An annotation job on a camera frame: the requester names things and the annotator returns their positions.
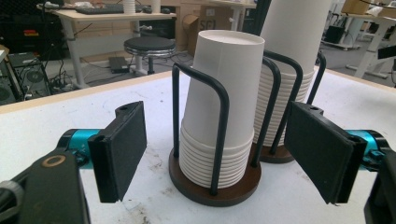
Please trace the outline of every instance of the white paper cup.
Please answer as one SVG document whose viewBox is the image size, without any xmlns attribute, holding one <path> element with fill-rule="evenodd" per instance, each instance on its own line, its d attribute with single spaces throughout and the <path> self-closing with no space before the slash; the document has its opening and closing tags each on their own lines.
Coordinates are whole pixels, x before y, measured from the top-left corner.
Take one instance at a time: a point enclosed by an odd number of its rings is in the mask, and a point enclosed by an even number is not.
<svg viewBox="0 0 396 224">
<path fill-rule="evenodd" d="M 304 73 L 313 69 L 332 0 L 271 2 L 261 36 L 266 49 L 292 58 Z M 281 72 L 293 71 L 279 66 Z"/>
<path fill-rule="evenodd" d="M 264 40 L 241 32 L 208 30 L 199 33 L 196 48 L 192 67 L 219 81 L 230 99 L 219 179 L 227 179 L 224 169 L 237 173 L 226 182 L 220 181 L 219 188 L 224 188 L 242 178 L 248 163 L 254 137 L 254 114 Z M 202 165 L 213 167 L 219 106 L 219 97 L 211 88 L 200 81 L 191 80 L 180 130 L 179 160 L 182 161 L 180 168 L 186 177 L 201 186 L 210 187 L 211 178 L 202 178 L 200 175 L 205 171 Z"/>
<path fill-rule="evenodd" d="M 129 14 L 129 15 L 135 14 L 134 0 L 123 0 L 122 4 L 124 9 L 124 14 Z"/>
<path fill-rule="evenodd" d="M 161 0 L 151 0 L 152 13 L 161 12 Z"/>
</svg>

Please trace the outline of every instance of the wire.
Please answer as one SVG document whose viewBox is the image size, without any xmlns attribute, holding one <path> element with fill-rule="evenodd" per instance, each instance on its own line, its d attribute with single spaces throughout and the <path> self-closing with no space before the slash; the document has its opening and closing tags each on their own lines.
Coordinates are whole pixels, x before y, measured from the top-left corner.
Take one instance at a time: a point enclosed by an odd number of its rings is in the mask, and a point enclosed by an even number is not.
<svg viewBox="0 0 396 224">
<path fill-rule="evenodd" d="M 98 68 L 110 68 L 110 66 L 102 67 L 102 66 L 96 65 L 94 63 L 90 63 L 87 60 L 85 60 L 84 58 L 81 58 L 81 60 L 84 61 L 85 63 L 89 64 L 89 65 L 92 65 L 92 66 L 95 66 L 95 67 L 98 67 Z"/>
<path fill-rule="evenodd" d="M 395 7 L 380 6 L 380 5 L 377 5 L 377 4 L 374 4 L 374 3 L 371 3 L 371 2 L 367 2 L 367 1 L 364 1 L 364 0 L 359 0 L 359 1 L 361 1 L 361 2 L 363 2 L 363 3 L 370 4 L 370 5 L 372 5 L 372 6 L 376 6 L 376 7 L 395 8 Z"/>
<path fill-rule="evenodd" d="M 75 32 L 74 36 L 78 35 L 79 33 L 83 32 L 84 30 L 88 29 L 88 27 L 90 27 L 91 25 L 92 25 L 92 23 L 88 24 L 86 27 L 82 28 L 81 30 Z"/>
<path fill-rule="evenodd" d="M 353 40 L 353 35 L 347 30 L 346 31 L 346 36 L 350 36 L 350 41 L 352 42 L 352 48 L 355 48 L 355 41 Z"/>
<path fill-rule="evenodd" d="M 180 59 L 180 56 L 186 57 L 186 58 L 188 58 L 188 59 L 185 60 L 185 61 L 183 61 L 183 60 Z M 177 57 L 178 63 L 186 63 L 186 62 L 192 61 L 192 57 L 189 57 L 189 56 L 190 56 L 190 55 L 189 55 L 188 53 L 182 52 L 182 53 L 178 53 L 178 54 L 172 55 L 171 60 L 172 60 L 174 63 L 176 63 L 176 62 L 173 60 L 173 57 Z"/>
<path fill-rule="evenodd" d="M 92 83 L 94 83 L 94 82 L 99 82 L 99 81 L 107 81 L 107 80 L 111 80 L 111 79 L 113 79 L 113 78 L 116 78 L 116 77 L 122 77 L 122 76 L 125 76 L 125 75 L 127 75 L 127 74 L 129 74 L 129 73 L 122 73 L 121 75 L 114 76 L 114 77 L 108 77 L 108 78 L 103 78 L 103 79 L 96 79 L 96 80 L 93 80 L 93 81 L 87 82 L 87 84 L 92 84 Z"/>
<path fill-rule="evenodd" d="M 47 65 L 50 60 L 50 56 L 54 50 L 58 54 L 58 56 L 60 58 L 60 60 L 58 60 L 58 61 L 61 64 L 59 67 L 58 74 L 55 77 L 49 79 L 49 91 L 51 93 L 53 93 L 55 88 L 57 88 L 57 87 L 61 88 L 66 85 L 66 83 L 67 83 L 66 79 L 68 79 L 69 82 L 71 83 L 71 77 L 69 75 L 67 75 L 67 72 L 64 70 L 63 55 L 59 51 L 59 49 L 64 44 L 65 40 L 61 39 L 61 41 L 59 43 L 54 44 L 55 41 L 52 39 L 51 32 L 49 29 L 49 21 L 48 21 L 48 17 L 47 17 L 48 14 L 45 13 L 45 3 L 46 3 L 46 0 L 43 1 L 42 19 L 44 22 L 44 30 L 46 32 L 46 37 L 47 37 L 46 40 L 49 41 L 49 48 L 45 52 L 43 52 L 41 55 L 42 56 L 41 58 L 47 58 L 46 62 L 44 63 L 44 70 L 47 69 Z"/>
<path fill-rule="evenodd" d="M 90 71 L 88 71 L 88 72 L 85 74 L 84 78 L 88 77 L 89 74 L 90 74 L 91 72 L 97 71 L 98 69 L 101 69 L 101 67 L 95 67 L 95 68 L 91 69 Z"/>
</svg>

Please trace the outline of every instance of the cardboard box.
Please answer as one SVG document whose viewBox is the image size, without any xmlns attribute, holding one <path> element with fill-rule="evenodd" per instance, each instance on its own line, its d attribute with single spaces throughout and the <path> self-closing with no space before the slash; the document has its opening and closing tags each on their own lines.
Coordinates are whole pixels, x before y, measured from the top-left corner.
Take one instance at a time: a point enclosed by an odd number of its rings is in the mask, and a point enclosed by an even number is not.
<svg viewBox="0 0 396 224">
<path fill-rule="evenodd" d="M 187 52 L 194 55 L 198 36 L 198 16 L 187 15 L 183 20 L 183 30 L 187 32 Z"/>
<path fill-rule="evenodd" d="M 364 3 L 360 0 L 346 0 L 343 8 L 341 9 L 341 12 L 348 14 L 364 15 L 369 9 L 369 6 L 370 4 Z"/>
<path fill-rule="evenodd" d="M 6 62 L 8 62 L 8 53 L 9 53 L 9 49 L 4 46 L 4 45 L 0 45 L 0 50 L 3 50 L 6 52 L 6 57 L 4 58 L 4 60 L 6 60 Z"/>
<path fill-rule="evenodd" d="M 229 7 L 211 7 L 201 6 L 199 17 L 190 16 L 183 20 L 183 27 L 188 25 L 188 45 L 187 52 L 194 56 L 195 47 L 198 39 L 198 33 L 203 30 L 230 30 L 230 18 L 233 16 L 233 10 Z"/>
<path fill-rule="evenodd" d="M 396 19 L 396 8 L 382 8 L 381 12 L 378 14 L 378 17 L 389 17 Z"/>
</svg>

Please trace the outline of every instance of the black metal rod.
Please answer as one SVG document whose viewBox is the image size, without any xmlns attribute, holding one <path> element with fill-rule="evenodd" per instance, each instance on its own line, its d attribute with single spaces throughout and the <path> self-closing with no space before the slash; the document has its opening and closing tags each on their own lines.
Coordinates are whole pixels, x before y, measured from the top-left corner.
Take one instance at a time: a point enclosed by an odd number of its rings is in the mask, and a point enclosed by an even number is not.
<svg viewBox="0 0 396 224">
<path fill-rule="evenodd" d="M 152 57 L 148 57 L 148 75 L 152 75 L 154 73 L 154 59 Z"/>
<path fill-rule="evenodd" d="M 276 131 L 276 136 L 275 136 L 274 142 L 271 145 L 270 154 L 275 155 L 276 148 L 279 144 L 280 138 L 282 137 L 283 130 L 285 130 L 286 122 L 288 121 L 288 114 L 289 114 L 289 107 L 290 107 L 289 102 L 294 101 L 296 99 L 298 91 L 301 86 L 301 83 L 303 82 L 304 73 L 303 73 L 303 69 L 301 68 L 301 66 L 296 61 L 294 61 L 293 59 L 291 59 L 289 57 L 271 52 L 269 50 L 265 50 L 263 55 L 270 59 L 274 59 L 279 62 L 286 63 L 286 64 L 290 65 L 292 68 L 294 68 L 294 70 L 296 71 L 296 79 L 295 79 L 294 85 L 291 89 L 289 100 L 288 100 L 288 103 L 286 104 L 285 112 L 283 113 L 282 119 L 279 123 L 279 127 Z"/>
<path fill-rule="evenodd" d="M 220 112 L 219 112 L 219 127 L 218 127 L 218 137 L 216 139 L 216 151 L 215 151 L 215 159 L 213 162 L 213 173 L 212 173 L 212 182 L 210 186 L 210 194 L 217 195 L 218 194 L 218 185 L 219 185 L 219 175 L 221 168 L 221 160 L 222 153 L 224 149 L 225 135 L 227 132 L 227 122 L 228 122 L 228 114 L 230 110 L 230 99 L 228 97 L 228 93 L 221 85 L 219 81 L 215 78 L 208 76 L 200 71 L 197 71 L 186 64 L 183 63 L 175 63 L 172 70 L 172 79 L 177 79 L 177 82 L 173 81 L 173 99 L 174 99 L 174 148 L 177 148 L 177 156 L 178 156 L 178 76 L 181 70 L 184 74 L 189 77 L 192 77 L 198 81 L 201 81 L 211 87 L 219 96 L 220 100 Z"/>
<path fill-rule="evenodd" d="M 252 167 L 257 167 L 259 165 L 260 155 L 262 154 L 262 145 L 264 144 L 265 135 L 267 134 L 268 126 L 270 125 L 271 117 L 276 103 L 276 97 L 277 94 L 279 93 L 280 82 L 281 82 L 280 71 L 279 68 L 276 66 L 276 64 L 265 57 L 262 57 L 262 63 L 271 69 L 271 72 L 273 73 L 274 81 L 271 89 L 270 98 L 268 100 L 267 109 L 265 110 L 265 116 L 262 121 L 262 128 L 260 130 L 259 139 L 257 140 L 256 143 L 256 150 L 254 152 L 254 157 L 250 164 Z"/>
<path fill-rule="evenodd" d="M 262 27 L 265 23 L 265 18 L 270 8 L 271 0 L 258 0 L 256 6 L 256 16 L 253 23 L 253 34 L 260 36 L 262 34 Z"/>
<path fill-rule="evenodd" d="M 179 70 L 176 66 L 172 67 L 172 98 L 173 98 L 173 132 L 174 132 L 174 157 L 178 158 L 178 150 L 179 150 L 179 144 L 178 144 L 178 111 L 179 111 L 179 102 L 178 102 L 178 95 L 179 95 Z"/>
<path fill-rule="evenodd" d="M 311 92 L 309 93 L 308 100 L 306 101 L 308 105 L 312 105 L 312 102 L 314 102 L 314 98 L 317 95 L 320 81 L 324 75 L 324 70 L 326 70 L 326 58 L 324 57 L 322 52 L 318 53 L 318 59 L 319 59 L 319 70 L 317 73 L 317 77 L 315 78 L 314 85 L 312 86 Z"/>
</svg>

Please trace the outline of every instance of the table surface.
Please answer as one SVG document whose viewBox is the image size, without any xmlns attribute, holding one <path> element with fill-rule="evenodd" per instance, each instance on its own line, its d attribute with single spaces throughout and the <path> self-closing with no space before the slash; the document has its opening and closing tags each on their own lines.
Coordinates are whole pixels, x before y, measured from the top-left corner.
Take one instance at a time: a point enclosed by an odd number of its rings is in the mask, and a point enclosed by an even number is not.
<svg viewBox="0 0 396 224">
<path fill-rule="evenodd" d="M 163 13 L 135 13 L 134 15 L 129 14 L 101 14 L 101 15 L 84 15 L 76 12 L 75 10 L 55 10 L 53 14 L 66 18 L 70 21 L 78 22 L 91 22 L 91 21 L 149 21 L 149 20 L 166 20 L 176 16 L 175 13 L 163 14 Z"/>
<path fill-rule="evenodd" d="M 376 173 L 359 171 L 346 204 L 325 204 L 296 161 L 262 162 L 262 178 L 246 201 L 201 205 L 183 196 L 168 173 L 172 146 L 170 72 L 0 106 L 0 181 L 53 150 L 69 129 L 103 129 L 114 110 L 144 101 L 148 147 L 123 202 L 100 203 L 92 170 L 81 170 L 92 223 L 364 223 Z M 190 79 L 180 77 L 184 111 Z M 396 148 L 396 90 L 327 71 L 314 105 L 343 129 L 373 129 Z"/>
</svg>

